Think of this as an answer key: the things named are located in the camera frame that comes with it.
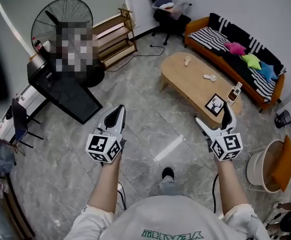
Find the black metal chair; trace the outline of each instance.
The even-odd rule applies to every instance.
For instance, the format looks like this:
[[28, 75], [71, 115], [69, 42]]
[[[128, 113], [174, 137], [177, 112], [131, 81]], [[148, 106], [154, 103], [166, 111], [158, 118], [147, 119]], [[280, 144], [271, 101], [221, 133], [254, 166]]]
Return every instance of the black metal chair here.
[[186, 25], [191, 22], [191, 18], [183, 14], [177, 20], [171, 18], [169, 14], [170, 13], [168, 11], [156, 9], [153, 15], [154, 19], [159, 22], [159, 26], [155, 28], [152, 36], [154, 37], [156, 32], [166, 33], [166, 38], [163, 43], [165, 46], [167, 45], [167, 41], [171, 34], [175, 34], [178, 37], [184, 39], [185, 37], [182, 35], [182, 33], [185, 30]]
[[[33, 146], [21, 141], [23, 137], [26, 136], [27, 134], [30, 134], [40, 140], [43, 140], [43, 138], [28, 131], [28, 117], [29, 116], [27, 115], [27, 110], [22, 105], [20, 105], [19, 102], [15, 98], [12, 99], [11, 110], [12, 110], [13, 124], [14, 124], [14, 129], [15, 129], [16, 143], [21, 143], [33, 149], [34, 148]], [[41, 124], [40, 122], [38, 122], [37, 120], [33, 118], [31, 118], [31, 120], [35, 121], [38, 124]]]

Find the orange cushion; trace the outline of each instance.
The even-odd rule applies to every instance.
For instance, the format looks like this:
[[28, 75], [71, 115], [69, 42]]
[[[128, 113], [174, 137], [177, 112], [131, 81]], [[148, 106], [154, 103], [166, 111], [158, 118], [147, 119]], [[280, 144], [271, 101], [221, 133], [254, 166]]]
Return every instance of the orange cushion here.
[[284, 139], [282, 153], [271, 175], [284, 192], [291, 178], [291, 139], [287, 135]]

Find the star-shaped pillow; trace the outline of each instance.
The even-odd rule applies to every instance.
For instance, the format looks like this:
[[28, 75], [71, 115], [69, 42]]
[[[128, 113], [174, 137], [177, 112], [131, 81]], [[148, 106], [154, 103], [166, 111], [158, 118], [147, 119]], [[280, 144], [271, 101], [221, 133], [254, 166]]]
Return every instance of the star-shaped pillow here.
[[278, 77], [274, 71], [274, 66], [273, 65], [268, 65], [264, 63], [263, 61], [261, 63], [261, 70], [260, 74], [264, 76], [265, 80], [269, 83], [270, 79], [272, 80], [278, 80]]
[[230, 50], [230, 53], [237, 54], [237, 55], [246, 55], [245, 53], [245, 47], [243, 47], [238, 42], [226, 42], [224, 44], [225, 47], [227, 47]]
[[259, 64], [260, 60], [254, 54], [247, 54], [247, 55], [243, 55], [241, 57], [247, 63], [247, 66], [249, 68], [261, 70], [261, 66]]

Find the picture frame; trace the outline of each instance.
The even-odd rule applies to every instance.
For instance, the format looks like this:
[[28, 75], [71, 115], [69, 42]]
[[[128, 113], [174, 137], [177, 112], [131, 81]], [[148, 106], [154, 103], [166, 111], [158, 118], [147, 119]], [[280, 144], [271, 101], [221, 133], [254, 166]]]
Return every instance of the picture frame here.
[[218, 94], [215, 93], [204, 107], [217, 117], [220, 114], [224, 105], [225, 101]]

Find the sofa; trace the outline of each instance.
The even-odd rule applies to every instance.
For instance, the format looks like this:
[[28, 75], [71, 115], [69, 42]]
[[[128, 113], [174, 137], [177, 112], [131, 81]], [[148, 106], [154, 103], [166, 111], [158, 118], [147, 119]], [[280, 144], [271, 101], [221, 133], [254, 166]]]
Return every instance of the sofa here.
[[[273, 65], [278, 79], [267, 82], [258, 70], [248, 67], [241, 56], [231, 54], [224, 43], [232, 42], [244, 46], [246, 54], [254, 54]], [[241, 88], [261, 110], [268, 109], [280, 98], [286, 68], [264, 45], [225, 18], [210, 13], [209, 17], [190, 22], [185, 27], [184, 44], [206, 57], [235, 82], [241, 82]]]

